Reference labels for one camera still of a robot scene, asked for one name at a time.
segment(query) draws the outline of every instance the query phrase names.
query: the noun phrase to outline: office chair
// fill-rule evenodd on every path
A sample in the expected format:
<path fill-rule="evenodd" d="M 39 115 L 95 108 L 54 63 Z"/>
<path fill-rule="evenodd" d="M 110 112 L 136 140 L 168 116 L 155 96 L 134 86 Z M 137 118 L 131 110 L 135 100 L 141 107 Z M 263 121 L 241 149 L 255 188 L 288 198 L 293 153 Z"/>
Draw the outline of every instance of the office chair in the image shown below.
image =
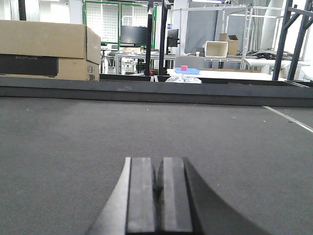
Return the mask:
<path fill-rule="evenodd" d="M 205 60 L 203 57 L 193 55 L 182 55 L 175 58 L 175 67 L 179 68 L 182 65 L 186 65 L 189 68 L 203 70 L 205 67 Z"/>

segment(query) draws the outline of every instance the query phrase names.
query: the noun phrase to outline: blue tray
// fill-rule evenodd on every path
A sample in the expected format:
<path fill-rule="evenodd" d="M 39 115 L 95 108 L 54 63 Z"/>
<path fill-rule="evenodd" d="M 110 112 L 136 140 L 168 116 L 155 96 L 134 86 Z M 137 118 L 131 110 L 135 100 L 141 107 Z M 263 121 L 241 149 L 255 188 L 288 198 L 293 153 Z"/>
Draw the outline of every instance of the blue tray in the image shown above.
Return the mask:
<path fill-rule="evenodd" d="M 182 73 L 182 74 L 193 74 L 193 75 L 198 75 L 200 71 L 198 69 L 191 69 L 188 68 L 187 71 L 181 71 L 181 68 L 175 68 L 176 73 Z"/>

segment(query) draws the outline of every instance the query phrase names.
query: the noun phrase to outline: white wall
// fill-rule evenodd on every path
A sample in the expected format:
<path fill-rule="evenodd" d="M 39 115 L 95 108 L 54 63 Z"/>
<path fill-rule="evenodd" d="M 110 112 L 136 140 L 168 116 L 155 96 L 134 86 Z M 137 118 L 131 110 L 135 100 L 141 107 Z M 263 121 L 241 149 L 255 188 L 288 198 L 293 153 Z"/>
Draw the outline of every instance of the white wall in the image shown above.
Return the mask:
<path fill-rule="evenodd" d="M 70 23 L 68 0 L 40 1 L 40 21 Z"/>
<path fill-rule="evenodd" d="M 69 21 L 72 24 L 83 23 L 82 0 L 69 0 Z"/>
<path fill-rule="evenodd" d="M 10 0 L 0 0 L 0 20 L 11 19 Z"/>

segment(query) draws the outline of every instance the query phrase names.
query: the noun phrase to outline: white box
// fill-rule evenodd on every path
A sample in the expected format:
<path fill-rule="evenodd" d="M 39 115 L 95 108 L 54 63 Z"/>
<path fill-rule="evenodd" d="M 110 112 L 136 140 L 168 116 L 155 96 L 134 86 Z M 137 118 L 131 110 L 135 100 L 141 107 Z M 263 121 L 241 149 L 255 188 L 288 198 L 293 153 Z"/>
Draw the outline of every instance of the white box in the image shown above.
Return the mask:
<path fill-rule="evenodd" d="M 227 57 L 228 42 L 206 41 L 204 54 L 209 57 Z"/>

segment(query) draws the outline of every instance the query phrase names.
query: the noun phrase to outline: gray floor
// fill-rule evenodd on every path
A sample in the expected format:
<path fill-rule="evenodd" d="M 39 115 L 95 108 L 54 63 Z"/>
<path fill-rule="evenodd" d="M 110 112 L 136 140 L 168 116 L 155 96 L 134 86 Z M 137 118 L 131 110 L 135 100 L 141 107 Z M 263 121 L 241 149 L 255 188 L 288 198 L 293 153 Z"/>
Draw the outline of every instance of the gray floor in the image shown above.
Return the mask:
<path fill-rule="evenodd" d="M 265 108 L 35 98 L 0 98 L 0 234 L 83 235 L 126 156 L 189 157 L 269 232 L 313 234 L 313 135 Z"/>

